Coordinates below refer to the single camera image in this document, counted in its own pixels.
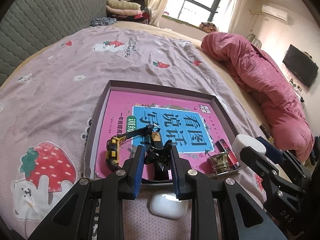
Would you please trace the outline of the window with dark frame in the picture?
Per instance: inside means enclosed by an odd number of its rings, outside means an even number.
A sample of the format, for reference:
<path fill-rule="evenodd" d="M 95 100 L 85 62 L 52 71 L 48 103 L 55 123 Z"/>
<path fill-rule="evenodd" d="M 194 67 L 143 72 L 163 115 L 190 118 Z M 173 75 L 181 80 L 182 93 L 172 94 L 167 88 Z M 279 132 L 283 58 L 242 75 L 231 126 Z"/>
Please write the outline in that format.
<path fill-rule="evenodd" d="M 202 23 L 218 25 L 229 0 L 168 0 L 163 15 L 199 27 Z"/>

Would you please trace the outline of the red lipstick box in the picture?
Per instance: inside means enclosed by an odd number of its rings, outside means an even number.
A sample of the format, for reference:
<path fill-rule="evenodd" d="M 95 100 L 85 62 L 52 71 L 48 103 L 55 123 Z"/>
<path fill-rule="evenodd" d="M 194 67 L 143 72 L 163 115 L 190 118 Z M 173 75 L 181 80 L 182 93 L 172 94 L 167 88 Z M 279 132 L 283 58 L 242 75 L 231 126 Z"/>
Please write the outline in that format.
<path fill-rule="evenodd" d="M 232 149 L 228 146 L 227 142 L 224 139 L 216 141 L 215 145 L 217 146 L 219 152 L 226 152 L 229 166 L 232 170 L 237 170 L 240 167 L 237 157 L 233 153 Z"/>

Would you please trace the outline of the stack of folded blankets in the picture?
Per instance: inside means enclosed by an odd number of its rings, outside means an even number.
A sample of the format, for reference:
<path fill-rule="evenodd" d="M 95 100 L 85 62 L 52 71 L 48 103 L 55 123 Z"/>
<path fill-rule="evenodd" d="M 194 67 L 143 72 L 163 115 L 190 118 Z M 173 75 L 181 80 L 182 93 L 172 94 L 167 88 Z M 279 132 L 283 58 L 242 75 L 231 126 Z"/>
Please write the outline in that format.
<path fill-rule="evenodd" d="M 107 17 L 117 21 L 150 24 L 150 14 L 145 0 L 107 0 Z"/>

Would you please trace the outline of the white earbuds case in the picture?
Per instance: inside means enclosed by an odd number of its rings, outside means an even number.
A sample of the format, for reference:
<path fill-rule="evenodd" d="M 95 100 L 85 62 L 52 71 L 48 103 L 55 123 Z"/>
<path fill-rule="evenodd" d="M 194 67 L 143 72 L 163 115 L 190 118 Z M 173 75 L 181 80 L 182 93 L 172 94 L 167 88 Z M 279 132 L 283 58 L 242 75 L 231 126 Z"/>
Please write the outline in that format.
<path fill-rule="evenodd" d="M 179 200 L 169 190 L 158 190 L 151 197 L 149 209 L 158 217 L 179 220 L 187 214 L 188 206 L 188 200 Z"/>

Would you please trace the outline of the yellow black wrist watch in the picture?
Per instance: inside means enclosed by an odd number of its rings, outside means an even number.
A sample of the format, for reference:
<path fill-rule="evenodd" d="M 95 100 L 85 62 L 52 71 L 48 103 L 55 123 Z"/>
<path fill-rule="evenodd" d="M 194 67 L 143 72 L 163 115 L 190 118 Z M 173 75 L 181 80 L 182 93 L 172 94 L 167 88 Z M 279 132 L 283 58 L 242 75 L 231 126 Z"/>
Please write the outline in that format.
<path fill-rule="evenodd" d="M 134 137 L 149 137 L 150 146 L 149 148 L 156 148 L 161 143 L 160 127 L 156 124 L 149 124 L 143 128 L 135 129 L 124 134 L 115 135 L 109 139 L 106 143 L 106 165 L 114 172 L 121 167 L 119 166 L 120 160 L 120 144 Z"/>

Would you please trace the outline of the round white jar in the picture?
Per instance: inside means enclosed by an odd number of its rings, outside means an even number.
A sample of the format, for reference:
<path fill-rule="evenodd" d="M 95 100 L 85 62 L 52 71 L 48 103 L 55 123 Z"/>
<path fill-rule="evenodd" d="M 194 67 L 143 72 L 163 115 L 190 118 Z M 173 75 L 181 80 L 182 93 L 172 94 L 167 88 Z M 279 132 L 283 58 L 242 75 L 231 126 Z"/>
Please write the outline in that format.
<path fill-rule="evenodd" d="M 248 146 L 253 148 L 254 150 L 256 150 L 261 155 L 266 154 L 266 147 L 261 142 L 259 142 L 254 137 L 251 137 L 251 136 L 245 135 L 245 134 L 238 134 L 235 137 L 235 139 L 232 143 L 232 150 L 233 150 L 234 154 L 236 155 L 236 157 L 238 157 L 238 159 L 240 159 L 241 150 L 245 147 L 248 147 Z"/>

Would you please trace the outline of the grey quilted headboard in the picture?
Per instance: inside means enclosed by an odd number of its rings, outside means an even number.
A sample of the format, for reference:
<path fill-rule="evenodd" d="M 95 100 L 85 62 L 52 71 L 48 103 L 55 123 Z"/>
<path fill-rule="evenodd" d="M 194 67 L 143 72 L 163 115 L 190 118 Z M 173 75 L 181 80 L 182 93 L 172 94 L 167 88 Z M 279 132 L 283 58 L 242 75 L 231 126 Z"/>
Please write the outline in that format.
<path fill-rule="evenodd" d="M 1 83 L 28 57 L 106 16 L 107 0 L 15 0 L 1 20 Z"/>

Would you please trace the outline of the pink quilted duvet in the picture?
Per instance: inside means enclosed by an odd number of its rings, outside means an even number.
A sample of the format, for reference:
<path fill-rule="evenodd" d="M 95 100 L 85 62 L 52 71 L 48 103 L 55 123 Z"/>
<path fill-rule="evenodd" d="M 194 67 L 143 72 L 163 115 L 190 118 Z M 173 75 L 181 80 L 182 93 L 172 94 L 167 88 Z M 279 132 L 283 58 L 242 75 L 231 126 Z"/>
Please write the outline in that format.
<path fill-rule="evenodd" d="M 315 142 L 302 104 L 275 61 L 241 35 L 210 33 L 201 48 L 222 63 L 235 82 L 256 100 L 278 149 L 305 162 Z"/>

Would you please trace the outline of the pink Chinese workbook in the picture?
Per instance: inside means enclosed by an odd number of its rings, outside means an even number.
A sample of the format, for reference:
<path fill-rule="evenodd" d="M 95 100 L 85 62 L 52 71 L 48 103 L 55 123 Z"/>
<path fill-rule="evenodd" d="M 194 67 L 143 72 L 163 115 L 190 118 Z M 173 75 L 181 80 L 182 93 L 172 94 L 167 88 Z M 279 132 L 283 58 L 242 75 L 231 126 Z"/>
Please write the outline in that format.
<path fill-rule="evenodd" d="M 155 125 L 162 143 L 172 140 L 180 157 L 189 160 L 192 168 L 211 174 L 207 159 L 220 152 L 229 152 L 229 166 L 236 157 L 228 125 L 222 123 L 218 101 L 201 102 L 143 93 L 111 91 L 101 126 L 95 174 L 105 178 L 110 174 L 106 163 L 106 143 L 114 135 L 131 132 L 146 125 Z"/>

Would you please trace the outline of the white air conditioner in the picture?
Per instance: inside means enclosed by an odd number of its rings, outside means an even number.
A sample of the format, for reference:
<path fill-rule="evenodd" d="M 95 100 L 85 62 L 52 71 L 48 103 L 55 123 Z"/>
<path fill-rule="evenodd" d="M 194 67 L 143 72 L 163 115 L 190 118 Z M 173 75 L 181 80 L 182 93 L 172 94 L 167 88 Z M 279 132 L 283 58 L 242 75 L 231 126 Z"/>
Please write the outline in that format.
<path fill-rule="evenodd" d="M 263 5 L 261 8 L 261 12 L 264 14 L 268 14 L 270 16 L 273 16 L 275 18 L 278 18 L 284 22 L 288 21 L 287 12 L 280 10 L 280 9 L 277 9 L 277 8 L 274 8 L 274 7 L 271 7 L 269 5 Z"/>

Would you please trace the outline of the black hair clip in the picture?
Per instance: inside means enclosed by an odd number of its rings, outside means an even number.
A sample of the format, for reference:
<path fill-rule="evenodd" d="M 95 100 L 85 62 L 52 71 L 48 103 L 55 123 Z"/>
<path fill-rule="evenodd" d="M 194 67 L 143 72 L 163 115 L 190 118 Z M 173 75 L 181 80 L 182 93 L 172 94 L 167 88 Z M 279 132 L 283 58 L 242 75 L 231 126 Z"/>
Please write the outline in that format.
<path fill-rule="evenodd" d="M 144 157 L 144 164 L 160 163 L 167 170 L 170 170 L 170 159 L 172 150 L 172 140 L 167 140 L 162 148 L 150 146 L 147 150 L 147 155 Z"/>

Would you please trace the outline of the wall mounted black television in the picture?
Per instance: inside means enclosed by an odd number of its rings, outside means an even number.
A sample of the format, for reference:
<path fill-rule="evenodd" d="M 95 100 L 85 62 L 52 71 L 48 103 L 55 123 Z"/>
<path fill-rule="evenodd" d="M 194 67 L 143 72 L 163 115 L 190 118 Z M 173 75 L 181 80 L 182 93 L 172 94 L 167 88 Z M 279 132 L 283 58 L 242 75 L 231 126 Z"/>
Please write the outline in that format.
<path fill-rule="evenodd" d="M 285 54 L 283 64 L 308 88 L 318 75 L 319 67 L 312 58 L 292 44 Z"/>

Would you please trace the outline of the purple cardboard box tray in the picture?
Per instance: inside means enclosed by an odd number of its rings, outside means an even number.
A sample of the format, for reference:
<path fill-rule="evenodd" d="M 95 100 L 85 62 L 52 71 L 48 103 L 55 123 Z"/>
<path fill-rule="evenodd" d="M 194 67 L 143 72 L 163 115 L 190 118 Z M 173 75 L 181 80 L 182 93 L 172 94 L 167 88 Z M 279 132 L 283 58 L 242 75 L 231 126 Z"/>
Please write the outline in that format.
<path fill-rule="evenodd" d="M 236 127 L 232 123 L 228 113 L 225 111 L 224 107 L 221 105 L 221 102 L 218 100 L 216 96 L 203 94 L 199 92 L 193 92 L 185 89 L 170 88 L 146 83 L 111 80 L 107 83 L 100 97 L 87 138 L 87 145 L 84 157 L 84 176 L 88 178 L 99 178 L 95 174 L 95 161 L 97 157 L 99 137 L 107 101 L 111 91 L 113 90 L 160 96 L 172 96 L 173 98 L 181 98 L 187 100 L 199 99 L 201 102 L 209 102 L 210 100 L 216 100 L 218 101 L 217 106 L 220 109 L 219 114 L 223 115 L 222 123 L 224 125 L 228 125 L 226 132 L 227 137 L 232 141 L 231 144 L 233 143 L 235 137 L 238 135 Z"/>

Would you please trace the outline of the strawberry print bed sheet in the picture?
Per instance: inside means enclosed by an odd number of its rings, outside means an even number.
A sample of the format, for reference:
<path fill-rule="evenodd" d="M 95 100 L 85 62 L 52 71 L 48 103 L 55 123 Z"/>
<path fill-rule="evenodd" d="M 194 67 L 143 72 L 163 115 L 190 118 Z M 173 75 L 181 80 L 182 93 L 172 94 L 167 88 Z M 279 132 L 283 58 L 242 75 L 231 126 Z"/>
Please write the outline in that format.
<path fill-rule="evenodd" d="M 22 63 L 1 87 L 1 217 L 26 239 L 38 220 L 18 215 L 13 190 L 27 182 L 19 171 L 27 149 L 42 142 L 60 148 L 83 171 L 85 136 L 110 80 L 193 90 L 215 95 L 241 134 L 262 135 L 265 117 L 223 65 L 201 43 L 173 31 L 90 27 Z"/>

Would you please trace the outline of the brown patterned bag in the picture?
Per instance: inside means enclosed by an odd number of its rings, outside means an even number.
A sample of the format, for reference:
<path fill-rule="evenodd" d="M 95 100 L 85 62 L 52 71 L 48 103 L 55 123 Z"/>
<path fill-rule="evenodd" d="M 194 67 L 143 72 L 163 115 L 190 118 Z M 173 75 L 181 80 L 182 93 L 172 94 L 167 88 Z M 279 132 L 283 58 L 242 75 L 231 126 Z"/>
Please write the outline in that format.
<path fill-rule="evenodd" d="M 199 29 L 201 29 L 202 31 L 204 31 L 205 33 L 215 33 L 218 31 L 218 28 L 215 24 L 213 24 L 212 22 L 202 22 L 199 25 Z"/>

